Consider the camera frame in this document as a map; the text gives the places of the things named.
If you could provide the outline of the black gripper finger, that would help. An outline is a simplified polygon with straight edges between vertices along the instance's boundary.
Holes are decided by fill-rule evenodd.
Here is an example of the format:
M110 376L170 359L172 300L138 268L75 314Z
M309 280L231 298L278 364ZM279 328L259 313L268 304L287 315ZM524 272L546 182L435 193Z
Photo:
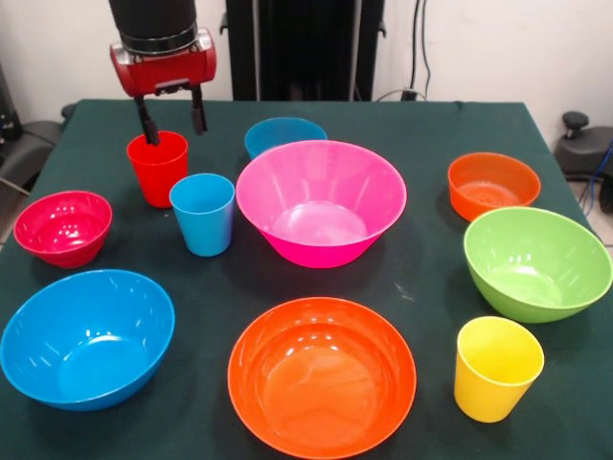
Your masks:
M145 98L143 96L137 96L134 98L134 102L137 106L138 116L146 143L148 145L157 146L160 143L158 128L148 114Z
M193 130L197 135L202 135L207 131L207 122L206 122L201 86L199 84L192 86L191 94L192 94L191 116L192 116Z

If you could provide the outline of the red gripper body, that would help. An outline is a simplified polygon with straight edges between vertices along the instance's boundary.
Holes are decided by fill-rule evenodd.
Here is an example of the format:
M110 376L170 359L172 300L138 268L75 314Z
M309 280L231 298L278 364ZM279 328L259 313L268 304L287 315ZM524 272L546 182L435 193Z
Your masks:
M165 56L138 56L121 43L110 46L110 58L124 92L132 98L190 88L216 75L216 48L206 28L200 28L188 48Z

